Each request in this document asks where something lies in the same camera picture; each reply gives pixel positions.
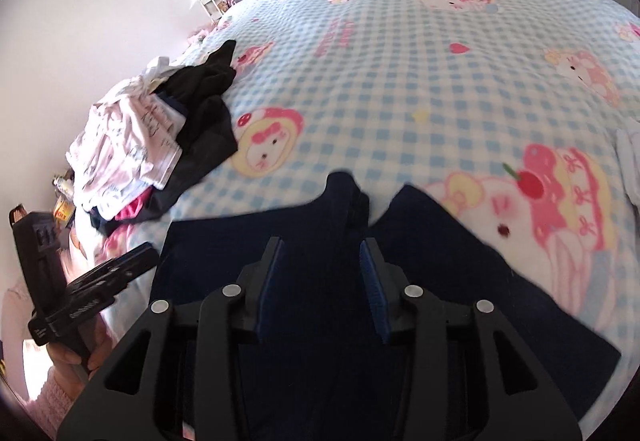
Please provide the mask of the left hand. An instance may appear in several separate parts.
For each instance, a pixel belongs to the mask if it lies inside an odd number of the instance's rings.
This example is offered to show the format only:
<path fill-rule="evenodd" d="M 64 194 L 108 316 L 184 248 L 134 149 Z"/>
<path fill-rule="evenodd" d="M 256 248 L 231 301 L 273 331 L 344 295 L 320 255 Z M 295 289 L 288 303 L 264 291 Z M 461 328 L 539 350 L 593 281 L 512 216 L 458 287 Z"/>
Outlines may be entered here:
<path fill-rule="evenodd" d="M 101 314 L 91 323 L 81 327 L 84 340 L 89 343 L 88 357 L 82 357 L 77 350 L 64 343 L 50 343 L 47 351 L 53 362 L 55 382 L 73 399 L 76 398 L 88 380 L 102 367 L 114 348 L 114 337 Z"/>

